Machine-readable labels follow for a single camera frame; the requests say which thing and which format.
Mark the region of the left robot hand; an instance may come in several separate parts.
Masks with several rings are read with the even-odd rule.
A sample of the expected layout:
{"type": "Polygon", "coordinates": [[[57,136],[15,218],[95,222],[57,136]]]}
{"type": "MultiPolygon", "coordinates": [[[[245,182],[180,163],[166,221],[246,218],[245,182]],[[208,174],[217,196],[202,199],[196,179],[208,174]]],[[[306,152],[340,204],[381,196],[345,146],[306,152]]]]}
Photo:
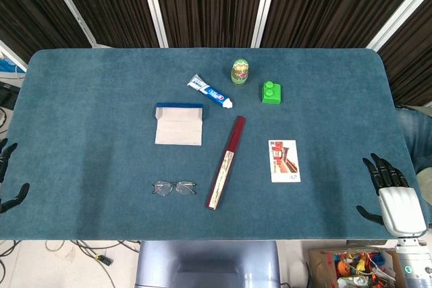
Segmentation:
{"type": "MultiPolygon", "coordinates": [[[[18,146],[17,143],[13,143],[9,146],[6,146],[7,141],[8,141],[7,138],[1,140],[1,185],[3,185],[5,179],[5,174],[8,168],[11,154],[18,146]]],[[[24,201],[24,199],[27,197],[29,189],[30,189],[30,184],[24,183],[21,186],[20,191],[18,192],[15,198],[8,200],[6,202],[1,202],[1,214],[21,204],[24,201]]]]}

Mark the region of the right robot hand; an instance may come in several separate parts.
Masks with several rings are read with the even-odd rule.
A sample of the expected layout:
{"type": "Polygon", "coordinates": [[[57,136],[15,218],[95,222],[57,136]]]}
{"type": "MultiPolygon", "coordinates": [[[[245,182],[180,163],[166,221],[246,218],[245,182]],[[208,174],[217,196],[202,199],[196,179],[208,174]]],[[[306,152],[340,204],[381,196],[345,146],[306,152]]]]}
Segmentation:
{"type": "Polygon", "coordinates": [[[371,177],[381,213],[370,213],[358,205],[356,209],[359,214],[368,221],[384,226],[390,235],[399,239],[420,237],[427,226],[419,197],[405,175],[375,153],[362,161],[371,177]]]}

